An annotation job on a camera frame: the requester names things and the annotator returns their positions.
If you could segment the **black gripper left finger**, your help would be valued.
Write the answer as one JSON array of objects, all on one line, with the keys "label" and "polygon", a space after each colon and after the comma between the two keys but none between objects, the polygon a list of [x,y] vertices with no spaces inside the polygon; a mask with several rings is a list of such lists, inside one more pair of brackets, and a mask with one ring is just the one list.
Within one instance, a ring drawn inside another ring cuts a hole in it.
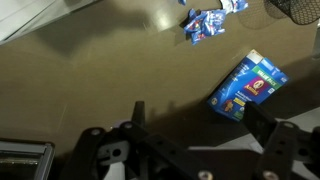
[{"label": "black gripper left finger", "polygon": [[145,129],[145,103],[130,120],[107,131],[82,132],[59,180],[214,180],[203,161]]}]

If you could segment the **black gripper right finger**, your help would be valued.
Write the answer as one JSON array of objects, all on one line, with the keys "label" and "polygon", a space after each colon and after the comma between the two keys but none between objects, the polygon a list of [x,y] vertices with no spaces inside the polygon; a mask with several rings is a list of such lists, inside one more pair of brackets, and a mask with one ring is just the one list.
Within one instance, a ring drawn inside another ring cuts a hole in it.
[{"label": "black gripper right finger", "polygon": [[302,130],[290,121],[277,121],[255,102],[245,104],[243,125],[262,146],[254,170],[256,180],[307,180],[293,171],[295,161],[320,177],[320,128]]}]

